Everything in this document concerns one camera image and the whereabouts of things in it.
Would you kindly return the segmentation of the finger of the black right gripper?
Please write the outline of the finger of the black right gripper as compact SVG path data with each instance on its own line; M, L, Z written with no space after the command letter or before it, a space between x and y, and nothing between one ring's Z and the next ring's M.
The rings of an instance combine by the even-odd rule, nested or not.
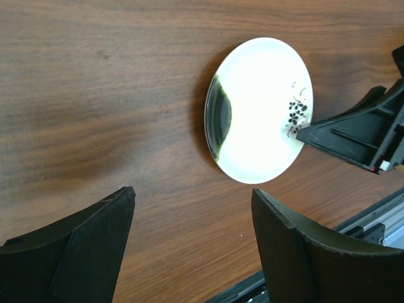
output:
M379 105L396 110L403 105L403 46L392 52L392 58L401 77L389 90L381 85L371 88L351 110L368 109Z
M369 172L403 165L403 79L371 88L348 111L298 130L297 139Z

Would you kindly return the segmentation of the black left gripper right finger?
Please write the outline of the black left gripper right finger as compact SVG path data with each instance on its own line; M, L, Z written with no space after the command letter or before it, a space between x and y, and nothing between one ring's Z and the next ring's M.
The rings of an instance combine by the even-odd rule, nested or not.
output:
M403 250L329 229L253 189L270 302L403 302Z

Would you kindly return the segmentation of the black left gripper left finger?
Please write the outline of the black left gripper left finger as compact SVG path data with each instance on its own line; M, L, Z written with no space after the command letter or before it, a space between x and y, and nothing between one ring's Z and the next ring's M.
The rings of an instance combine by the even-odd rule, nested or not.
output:
M1 245L1 302L112 302L135 209L122 187Z

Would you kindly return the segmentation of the cream plate black brushstroke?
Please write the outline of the cream plate black brushstroke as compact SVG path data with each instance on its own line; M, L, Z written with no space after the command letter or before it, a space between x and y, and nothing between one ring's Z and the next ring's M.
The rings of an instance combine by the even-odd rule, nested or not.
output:
M220 170L244 184L284 173L303 148L297 133L311 124L312 81L286 42L258 37L232 50L211 79L204 108L208 149Z

